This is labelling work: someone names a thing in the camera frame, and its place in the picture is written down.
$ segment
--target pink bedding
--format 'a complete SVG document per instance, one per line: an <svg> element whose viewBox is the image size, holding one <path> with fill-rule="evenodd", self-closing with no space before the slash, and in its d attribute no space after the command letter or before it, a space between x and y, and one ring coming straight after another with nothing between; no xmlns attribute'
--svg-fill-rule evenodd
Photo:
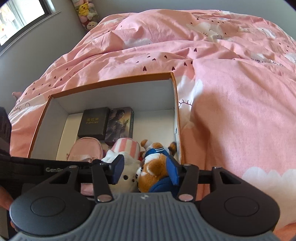
<svg viewBox="0 0 296 241"><path fill-rule="evenodd" d="M271 195L281 208L277 234L291 238L296 230L296 42L259 17L149 10L104 18L17 101L9 114L11 154L27 156L50 94L169 71L178 85L186 162L201 169L223 166Z"/></svg>

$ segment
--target metal pin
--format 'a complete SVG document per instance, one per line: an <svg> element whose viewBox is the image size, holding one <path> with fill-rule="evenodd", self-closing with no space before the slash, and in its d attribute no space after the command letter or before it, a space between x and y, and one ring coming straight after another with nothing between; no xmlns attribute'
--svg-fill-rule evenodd
<svg viewBox="0 0 296 241"><path fill-rule="evenodd" d="M97 197L99 202L109 202L112 200L112 197L108 194L102 194Z"/></svg>
<svg viewBox="0 0 296 241"><path fill-rule="evenodd" d="M193 196L187 193L181 194L178 198L182 202L190 202L191 200L193 200Z"/></svg>

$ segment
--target pink and white striped hat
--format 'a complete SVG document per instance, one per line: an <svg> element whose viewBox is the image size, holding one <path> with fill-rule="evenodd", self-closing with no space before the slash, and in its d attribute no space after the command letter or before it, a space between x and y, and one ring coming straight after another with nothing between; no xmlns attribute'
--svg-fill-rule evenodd
<svg viewBox="0 0 296 241"><path fill-rule="evenodd" d="M112 151L118 153L125 151L130 154L130 156L136 160L140 156L140 145L138 142L131 138L120 138L118 139L114 146L111 148Z"/></svg>

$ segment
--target gray ribbed surface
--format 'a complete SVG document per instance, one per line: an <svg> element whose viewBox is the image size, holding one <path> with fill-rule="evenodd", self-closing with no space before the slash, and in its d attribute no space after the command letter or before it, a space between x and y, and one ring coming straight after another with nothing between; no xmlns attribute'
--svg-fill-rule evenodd
<svg viewBox="0 0 296 241"><path fill-rule="evenodd" d="M56 237L18 233L12 241L279 241L272 232L242 238L209 226L192 203L176 201L170 192L122 194L111 203L97 204L77 229Z"/></svg>

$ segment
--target printed eyelash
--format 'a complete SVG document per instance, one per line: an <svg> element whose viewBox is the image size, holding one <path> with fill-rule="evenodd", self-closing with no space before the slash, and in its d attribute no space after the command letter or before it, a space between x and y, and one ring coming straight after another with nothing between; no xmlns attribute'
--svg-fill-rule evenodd
<svg viewBox="0 0 296 241"><path fill-rule="evenodd" d="M183 103L192 106L191 103L188 103L188 101L185 102L184 100L182 100L182 102L178 101L178 103L179 103L179 108L180 108L180 106L181 106Z"/></svg>
<svg viewBox="0 0 296 241"><path fill-rule="evenodd" d="M20 106L16 107L13 111L17 111L17 110L22 110L22 108Z"/></svg>

